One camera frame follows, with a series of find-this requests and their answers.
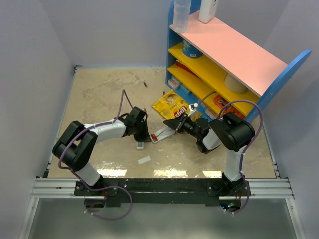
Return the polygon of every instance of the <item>chips bag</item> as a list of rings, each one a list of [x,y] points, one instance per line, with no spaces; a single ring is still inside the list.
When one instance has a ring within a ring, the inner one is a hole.
[[[152,107],[165,119],[170,120],[181,116],[183,113],[190,113],[189,103],[178,95],[174,90],[170,90],[164,96],[152,104]],[[192,118],[195,121],[202,115],[197,112]]]

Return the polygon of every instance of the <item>plastic bottle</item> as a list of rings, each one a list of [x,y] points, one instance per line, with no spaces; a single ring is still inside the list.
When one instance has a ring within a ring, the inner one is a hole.
[[[174,1],[173,28],[177,33],[184,33],[188,29],[191,0]]]
[[[202,0],[198,20],[203,23],[209,23],[216,14],[219,0]]]

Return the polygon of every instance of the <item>beige floor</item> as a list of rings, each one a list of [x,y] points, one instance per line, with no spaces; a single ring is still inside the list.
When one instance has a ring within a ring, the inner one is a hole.
[[[125,89],[133,106],[146,108],[149,133],[164,127],[164,118],[151,104],[168,91],[165,69],[78,69],[71,90],[61,132],[74,120],[98,123],[111,120],[117,113],[121,90]],[[125,101],[122,113],[129,112]],[[138,160],[151,161],[138,164]],[[209,154],[202,154],[196,140],[187,134],[176,134],[158,144],[145,144],[136,150],[133,137],[108,140],[95,146],[90,162],[104,177],[216,177],[225,169],[226,150],[220,146]],[[246,153],[245,174],[249,178],[275,177],[264,134],[261,134]],[[53,158],[51,178],[71,178],[73,175],[57,167]]]

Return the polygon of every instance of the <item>gray wall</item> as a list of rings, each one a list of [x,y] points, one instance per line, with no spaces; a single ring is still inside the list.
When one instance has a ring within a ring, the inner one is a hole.
[[[0,238],[17,238],[43,174],[71,63],[38,0],[0,1]]]
[[[263,46],[289,0],[220,0],[216,16]]]
[[[265,44],[286,62],[306,48],[309,59],[265,110],[270,143],[289,176],[308,239],[317,239],[319,147],[319,1],[290,0]]]
[[[40,0],[65,51],[84,66],[165,66],[172,0]],[[217,16],[263,45],[288,0],[221,0]]]
[[[71,61],[164,66],[171,0],[41,0]]]

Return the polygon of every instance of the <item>orange box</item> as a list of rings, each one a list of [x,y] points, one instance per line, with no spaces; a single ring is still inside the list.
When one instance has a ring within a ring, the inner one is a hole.
[[[218,105],[220,108],[223,108],[227,103],[228,101],[225,100],[221,95],[218,95],[214,98],[214,103],[216,105]],[[233,107],[232,105],[229,105],[225,111],[225,113],[228,113],[228,112],[234,112],[235,115],[239,116],[240,118],[244,119],[245,116],[239,112],[239,110],[237,110],[235,107]]]

